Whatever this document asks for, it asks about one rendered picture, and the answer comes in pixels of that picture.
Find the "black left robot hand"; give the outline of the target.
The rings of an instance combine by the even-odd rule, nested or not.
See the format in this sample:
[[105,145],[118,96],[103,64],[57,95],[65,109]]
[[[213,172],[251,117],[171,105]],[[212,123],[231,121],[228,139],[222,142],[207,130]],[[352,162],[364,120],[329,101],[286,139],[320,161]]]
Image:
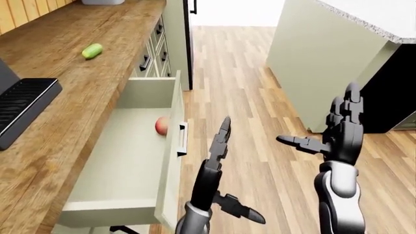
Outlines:
[[266,224],[262,214],[241,204],[236,196],[231,194],[222,196],[218,190],[222,177],[222,163],[220,161],[226,158],[230,136],[231,118],[226,116],[213,138],[209,148],[209,158],[202,161],[192,189],[190,204],[211,214],[211,206],[215,203],[221,207],[223,212],[231,216],[247,218],[258,224]]

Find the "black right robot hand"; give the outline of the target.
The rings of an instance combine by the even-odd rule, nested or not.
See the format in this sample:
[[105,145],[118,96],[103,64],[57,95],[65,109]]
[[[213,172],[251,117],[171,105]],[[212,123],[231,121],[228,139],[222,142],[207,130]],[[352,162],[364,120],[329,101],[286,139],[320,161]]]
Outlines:
[[280,135],[276,140],[298,151],[323,154],[325,161],[340,161],[355,165],[363,145],[363,97],[357,83],[350,83],[344,97],[335,97],[326,117],[327,128],[322,140],[315,138]]

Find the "open sage green drawer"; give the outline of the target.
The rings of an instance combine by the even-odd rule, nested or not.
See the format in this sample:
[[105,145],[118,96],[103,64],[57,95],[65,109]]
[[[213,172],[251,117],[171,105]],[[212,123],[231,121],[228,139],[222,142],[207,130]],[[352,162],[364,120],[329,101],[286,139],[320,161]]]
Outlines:
[[[64,206],[69,228],[177,224],[184,121],[180,75],[132,77],[111,112]],[[155,130],[169,118],[166,136]]]

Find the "sage green drawer cabinet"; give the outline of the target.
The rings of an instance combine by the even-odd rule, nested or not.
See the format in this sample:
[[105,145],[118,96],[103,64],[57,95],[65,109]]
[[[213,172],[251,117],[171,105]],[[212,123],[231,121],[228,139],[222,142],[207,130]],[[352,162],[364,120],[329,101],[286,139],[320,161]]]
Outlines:
[[[146,71],[140,71],[139,65],[144,61],[144,55],[151,57]],[[138,62],[132,71],[131,77],[171,77],[168,46],[166,44],[163,17],[160,17],[152,30],[150,39]]]

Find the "black oven appliance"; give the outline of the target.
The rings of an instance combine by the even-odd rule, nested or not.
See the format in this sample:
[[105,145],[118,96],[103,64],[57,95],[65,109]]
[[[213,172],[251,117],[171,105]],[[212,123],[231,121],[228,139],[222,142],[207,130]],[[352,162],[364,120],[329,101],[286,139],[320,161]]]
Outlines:
[[364,133],[416,130],[416,44],[402,44],[361,89]]

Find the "red apple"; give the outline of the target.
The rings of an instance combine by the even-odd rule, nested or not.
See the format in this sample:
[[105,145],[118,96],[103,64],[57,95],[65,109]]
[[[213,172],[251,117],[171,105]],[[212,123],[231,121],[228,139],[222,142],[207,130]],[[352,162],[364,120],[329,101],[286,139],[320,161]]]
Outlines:
[[166,116],[161,116],[155,122],[155,130],[161,136],[166,136],[167,135],[168,126],[169,126],[169,118],[166,117]]

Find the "kitchen island with granite top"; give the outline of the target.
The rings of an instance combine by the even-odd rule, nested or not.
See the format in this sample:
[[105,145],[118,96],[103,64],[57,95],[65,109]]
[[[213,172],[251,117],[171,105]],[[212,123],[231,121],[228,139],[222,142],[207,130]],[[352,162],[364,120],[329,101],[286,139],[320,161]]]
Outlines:
[[416,0],[285,0],[267,64],[319,133],[333,99],[351,82],[362,89],[402,44],[416,44]]

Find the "tall sage green cabinet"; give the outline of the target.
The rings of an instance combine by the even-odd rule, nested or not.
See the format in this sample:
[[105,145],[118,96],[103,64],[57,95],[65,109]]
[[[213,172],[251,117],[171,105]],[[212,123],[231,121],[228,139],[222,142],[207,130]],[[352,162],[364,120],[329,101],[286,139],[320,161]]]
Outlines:
[[194,48],[189,9],[192,0],[166,0],[162,13],[166,43],[173,72],[181,72],[181,87],[184,91],[193,89]]

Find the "green cucumber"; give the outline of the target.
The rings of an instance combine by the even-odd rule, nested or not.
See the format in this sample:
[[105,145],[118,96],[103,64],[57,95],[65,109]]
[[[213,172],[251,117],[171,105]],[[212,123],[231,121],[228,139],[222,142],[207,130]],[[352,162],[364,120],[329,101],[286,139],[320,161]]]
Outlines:
[[91,44],[84,48],[84,50],[81,52],[82,56],[86,60],[91,60],[101,54],[103,52],[103,46],[101,44]]

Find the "black coffee machine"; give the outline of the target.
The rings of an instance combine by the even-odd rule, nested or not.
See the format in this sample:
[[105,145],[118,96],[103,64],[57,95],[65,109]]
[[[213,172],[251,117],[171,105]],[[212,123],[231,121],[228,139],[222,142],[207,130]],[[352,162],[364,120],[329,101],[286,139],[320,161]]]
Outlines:
[[0,151],[7,150],[61,91],[58,79],[21,79],[0,59]]

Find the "white container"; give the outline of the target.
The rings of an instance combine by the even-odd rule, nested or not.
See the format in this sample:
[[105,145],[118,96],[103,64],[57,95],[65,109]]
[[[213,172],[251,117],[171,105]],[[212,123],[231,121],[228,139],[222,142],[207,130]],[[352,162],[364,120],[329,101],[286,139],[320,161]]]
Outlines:
[[84,5],[120,5],[125,0],[81,0]]

